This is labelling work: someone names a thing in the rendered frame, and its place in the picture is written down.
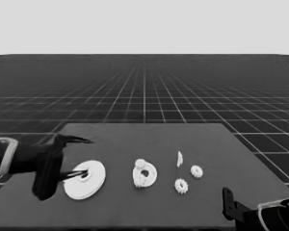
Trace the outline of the large thick white disc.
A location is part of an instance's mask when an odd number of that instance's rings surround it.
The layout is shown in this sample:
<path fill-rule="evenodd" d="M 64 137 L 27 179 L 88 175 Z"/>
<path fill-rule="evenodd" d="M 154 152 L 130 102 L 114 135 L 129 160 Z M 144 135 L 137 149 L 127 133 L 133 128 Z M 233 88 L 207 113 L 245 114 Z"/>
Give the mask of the large thick white disc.
<path fill-rule="evenodd" d="M 97 160 L 83 162 L 74 170 L 86 172 L 85 176 L 75 176 L 64 181 L 66 194 L 74 200 L 87 199 L 94 195 L 106 180 L 106 168 Z"/>

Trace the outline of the white round carrier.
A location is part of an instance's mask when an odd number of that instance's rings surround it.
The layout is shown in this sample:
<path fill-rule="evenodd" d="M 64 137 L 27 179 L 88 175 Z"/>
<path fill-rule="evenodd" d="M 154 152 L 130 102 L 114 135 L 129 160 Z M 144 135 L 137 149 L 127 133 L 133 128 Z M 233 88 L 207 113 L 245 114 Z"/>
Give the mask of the white round carrier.
<path fill-rule="evenodd" d="M 145 178 L 143 188 L 147 188 L 155 183 L 157 179 L 157 169 L 153 164 L 146 162 L 146 165 L 143 169 L 137 169 L 134 167 L 132 171 L 132 176 L 133 181 L 137 176 L 143 176 Z"/>

